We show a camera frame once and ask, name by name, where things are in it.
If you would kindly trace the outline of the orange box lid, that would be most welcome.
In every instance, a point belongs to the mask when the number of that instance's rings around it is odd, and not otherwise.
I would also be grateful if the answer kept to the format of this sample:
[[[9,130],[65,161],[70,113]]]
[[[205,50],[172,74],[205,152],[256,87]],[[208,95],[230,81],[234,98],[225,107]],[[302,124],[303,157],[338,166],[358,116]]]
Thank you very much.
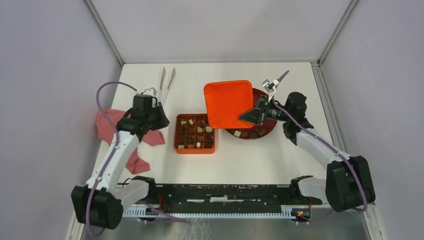
[[[254,107],[253,87],[248,80],[210,82],[203,88],[210,126],[214,129],[249,129],[252,123],[239,116]]]

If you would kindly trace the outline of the metal serving tongs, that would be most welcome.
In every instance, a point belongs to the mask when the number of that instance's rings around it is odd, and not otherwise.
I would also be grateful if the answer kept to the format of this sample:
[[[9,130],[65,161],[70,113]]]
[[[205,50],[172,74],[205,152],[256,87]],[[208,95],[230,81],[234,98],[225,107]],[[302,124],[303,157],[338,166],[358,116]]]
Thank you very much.
[[[166,100],[167,100],[169,91],[172,87],[172,84],[174,82],[176,72],[177,72],[176,69],[173,68],[170,73],[169,80],[167,80],[166,68],[165,67],[162,68],[161,78],[159,81],[159,90],[157,91],[157,98],[163,106],[166,104]]]

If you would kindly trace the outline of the orange chocolate box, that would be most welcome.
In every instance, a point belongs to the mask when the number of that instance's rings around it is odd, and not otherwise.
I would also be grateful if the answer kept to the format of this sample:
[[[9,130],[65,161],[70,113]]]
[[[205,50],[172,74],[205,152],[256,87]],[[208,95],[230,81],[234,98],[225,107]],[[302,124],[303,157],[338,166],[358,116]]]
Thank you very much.
[[[206,113],[182,113],[176,116],[173,147],[180,155],[210,155],[216,151],[216,130],[210,126]]]

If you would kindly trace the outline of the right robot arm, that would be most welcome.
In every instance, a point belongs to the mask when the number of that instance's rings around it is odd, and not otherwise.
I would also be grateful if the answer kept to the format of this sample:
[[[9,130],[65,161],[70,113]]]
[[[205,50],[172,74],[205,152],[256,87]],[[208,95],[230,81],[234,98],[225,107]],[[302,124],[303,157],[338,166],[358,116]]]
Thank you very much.
[[[327,202],[337,213],[355,210],[365,212],[375,202],[376,195],[368,161],[361,155],[352,156],[327,141],[306,118],[306,96],[300,92],[288,95],[284,105],[261,96],[241,121],[262,125],[267,120],[283,122],[283,133],[294,145],[306,151],[326,170],[324,179],[312,175],[294,178],[289,199],[302,204],[309,197]]]

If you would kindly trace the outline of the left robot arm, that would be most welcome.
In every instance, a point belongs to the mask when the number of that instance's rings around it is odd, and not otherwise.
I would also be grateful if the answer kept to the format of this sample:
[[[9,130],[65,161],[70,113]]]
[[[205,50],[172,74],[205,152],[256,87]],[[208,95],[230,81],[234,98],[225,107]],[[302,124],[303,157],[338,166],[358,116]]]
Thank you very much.
[[[157,190],[144,179],[132,180],[118,188],[121,173],[131,154],[149,131],[166,128],[170,121],[155,96],[136,94],[130,108],[113,128],[107,155],[86,183],[77,185],[71,200],[77,221],[104,229],[115,229],[124,211],[137,201],[153,203]]]

